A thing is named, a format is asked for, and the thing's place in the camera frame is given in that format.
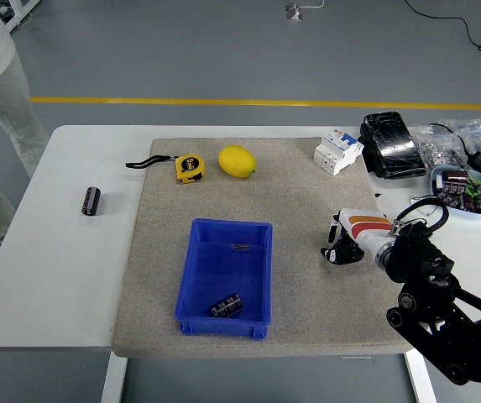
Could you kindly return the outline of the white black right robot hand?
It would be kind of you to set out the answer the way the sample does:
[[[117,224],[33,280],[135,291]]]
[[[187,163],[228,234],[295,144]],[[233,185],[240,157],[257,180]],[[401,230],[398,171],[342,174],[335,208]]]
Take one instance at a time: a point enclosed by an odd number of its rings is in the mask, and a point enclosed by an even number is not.
[[[369,255],[383,269],[395,243],[390,236],[392,227],[381,212],[343,208],[332,217],[331,247],[321,248],[321,254],[336,265],[357,263]]]

